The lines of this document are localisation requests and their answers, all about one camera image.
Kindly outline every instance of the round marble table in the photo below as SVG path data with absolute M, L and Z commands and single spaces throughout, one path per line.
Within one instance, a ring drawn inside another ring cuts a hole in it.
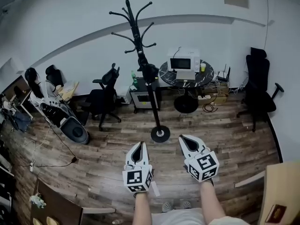
M 181 113 L 192 113 L 198 107 L 198 99 L 190 96 L 188 94 L 188 89 L 202 87 L 210 83 L 214 77 L 214 69 L 212 66 L 203 60 L 200 60 L 200 63 L 205 63 L 206 69 L 204 72 L 195 74 L 195 82 L 177 82 L 177 73 L 168 70 L 167 62 L 165 62 L 159 69 L 159 76 L 165 83 L 184 89 L 184 95 L 174 100 L 174 107 Z

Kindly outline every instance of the microwave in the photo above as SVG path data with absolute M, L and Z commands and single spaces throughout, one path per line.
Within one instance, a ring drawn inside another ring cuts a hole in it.
M 196 48 L 177 47 L 168 51 L 169 71 L 200 72 L 200 52 Z

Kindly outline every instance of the bottle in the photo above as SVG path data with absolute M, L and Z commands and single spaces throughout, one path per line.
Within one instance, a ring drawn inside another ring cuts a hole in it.
M 136 79 L 136 75 L 135 75 L 133 70 L 131 70 L 131 76 L 132 76 L 132 79 L 133 79 L 133 85 L 135 87 L 137 87 L 137 79 Z

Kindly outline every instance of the power strip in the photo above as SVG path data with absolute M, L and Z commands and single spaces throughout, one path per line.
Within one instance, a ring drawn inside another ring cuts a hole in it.
M 210 95 L 205 95 L 204 97 L 198 96 L 198 100 L 208 100 L 208 99 L 211 99 Z

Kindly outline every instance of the table base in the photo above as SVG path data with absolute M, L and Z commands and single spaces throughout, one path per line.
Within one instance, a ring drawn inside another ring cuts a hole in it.
M 192 113 L 198 108 L 198 99 L 183 95 L 175 99 L 174 107 L 180 113 Z
M 151 138 L 157 143 L 163 143 L 170 138 L 170 129 L 166 126 L 160 126 L 161 134 L 158 132 L 158 127 L 154 127 L 151 131 Z

